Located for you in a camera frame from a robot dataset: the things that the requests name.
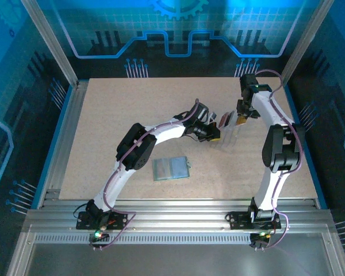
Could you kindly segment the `clear acrylic card stand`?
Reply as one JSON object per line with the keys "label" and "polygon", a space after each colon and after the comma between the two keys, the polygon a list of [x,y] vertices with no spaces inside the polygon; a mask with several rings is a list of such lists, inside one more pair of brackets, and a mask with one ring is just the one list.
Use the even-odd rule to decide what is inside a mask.
{"label": "clear acrylic card stand", "polygon": [[225,124],[225,127],[219,128],[221,132],[221,139],[219,141],[210,142],[210,147],[216,150],[232,153],[234,146],[239,135],[241,125],[236,125],[236,120],[238,118],[237,111],[233,110],[232,118],[228,125]]}

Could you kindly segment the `grey-green card holder wallet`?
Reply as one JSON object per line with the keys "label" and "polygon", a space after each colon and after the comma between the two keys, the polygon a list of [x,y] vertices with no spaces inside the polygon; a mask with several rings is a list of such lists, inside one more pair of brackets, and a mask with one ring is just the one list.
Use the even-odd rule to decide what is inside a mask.
{"label": "grey-green card holder wallet", "polygon": [[161,158],[169,161],[170,176],[165,179],[158,179],[156,176],[156,161],[152,161],[153,179],[155,182],[172,181],[176,179],[185,179],[190,177],[190,163],[186,156],[179,156],[174,158]]}

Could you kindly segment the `small LED circuit board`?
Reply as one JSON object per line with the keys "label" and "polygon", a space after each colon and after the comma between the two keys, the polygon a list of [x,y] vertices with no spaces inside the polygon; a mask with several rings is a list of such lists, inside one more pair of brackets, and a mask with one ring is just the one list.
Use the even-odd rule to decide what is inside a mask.
{"label": "small LED circuit board", "polygon": [[101,230],[96,230],[93,234],[90,235],[89,242],[96,243],[96,242],[104,242],[107,241],[109,238],[108,233],[104,233]]}
{"label": "small LED circuit board", "polygon": [[269,233],[250,233],[250,242],[252,247],[267,246],[270,242],[271,235]]}

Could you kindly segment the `grey metal panel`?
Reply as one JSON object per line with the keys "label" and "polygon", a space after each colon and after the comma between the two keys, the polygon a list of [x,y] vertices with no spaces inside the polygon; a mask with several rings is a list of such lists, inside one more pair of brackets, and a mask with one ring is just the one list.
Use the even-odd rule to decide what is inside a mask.
{"label": "grey metal panel", "polygon": [[244,244],[37,244],[22,234],[5,276],[345,276],[335,233],[291,233],[274,248]]}

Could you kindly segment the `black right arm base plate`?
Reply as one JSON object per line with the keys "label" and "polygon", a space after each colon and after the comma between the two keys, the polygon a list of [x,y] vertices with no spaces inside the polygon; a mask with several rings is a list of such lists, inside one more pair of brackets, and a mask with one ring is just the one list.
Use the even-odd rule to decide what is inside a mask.
{"label": "black right arm base plate", "polygon": [[225,219],[231,230],[275,230],[282,228],[279,215],[276,213],[269,217],[254,217],[254,214],[250,212],[229,212],[225,215]]}

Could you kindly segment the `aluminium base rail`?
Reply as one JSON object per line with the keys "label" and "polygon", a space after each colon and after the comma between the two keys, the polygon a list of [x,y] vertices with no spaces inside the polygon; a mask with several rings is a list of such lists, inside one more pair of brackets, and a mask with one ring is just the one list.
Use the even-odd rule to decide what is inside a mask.
{"label": "aluminium base rail", "polygon": [[[73,211],[84,200],[46,199],[39,209],[27,212],[22,232],[75,232]],[[135,213],[128,232],[228,232],[225,215],[247,211],[249,200],[118,200],[115,208]],[[289,218],[289,233],[317,233],[333,229],[328,209],[319,209],[314,199],[284,199],[278,210]]]}

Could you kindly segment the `aluminium frame post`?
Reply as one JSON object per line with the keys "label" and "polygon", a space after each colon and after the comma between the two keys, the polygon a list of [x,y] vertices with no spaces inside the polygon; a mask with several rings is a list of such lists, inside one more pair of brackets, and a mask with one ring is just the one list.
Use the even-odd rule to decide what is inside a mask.
{"label": "aluminium frame post", "polygon": [[315,8],[308,24],[303,31],[293,53],[290,55],[288,62],[281,74],[281,84],[284,87],[289,81],[290,77],[297,68],[300,60],[304,56],[309,45],[313,41],[319,27],[323,23],[328,14],[334,0],[320,0],[317,8]]}
{"label": "aluminium frame post", "polygon": [[58,39],[36,0],[20,0],[32,22],[46,43],[52,56],[72,88],[77,88],[79,80],[66,57]]}

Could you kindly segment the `aluminium side rail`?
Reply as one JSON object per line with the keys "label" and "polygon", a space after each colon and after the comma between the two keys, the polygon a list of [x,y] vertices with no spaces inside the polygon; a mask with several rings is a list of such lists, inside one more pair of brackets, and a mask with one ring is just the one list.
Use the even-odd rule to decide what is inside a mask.
{"label": "aluminium side rail", "polygon": [[32,209],[42,208],[48,190],[61,189],[88,84],[88,80],[80,80],[77,87],[68,90],[32,201]]}

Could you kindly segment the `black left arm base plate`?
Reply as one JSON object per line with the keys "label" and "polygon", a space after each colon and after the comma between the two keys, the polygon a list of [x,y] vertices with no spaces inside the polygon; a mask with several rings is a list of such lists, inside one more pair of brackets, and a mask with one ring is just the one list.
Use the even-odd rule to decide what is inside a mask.
{"label": "black left arm base plate", "polygon": [[122,230],[128,222],[128,215],[108,211],[101,214],[100,218],[94,219],[87,212],[80,212],[76,222],[76,229],[99,230],[106,227],[107,230]]}

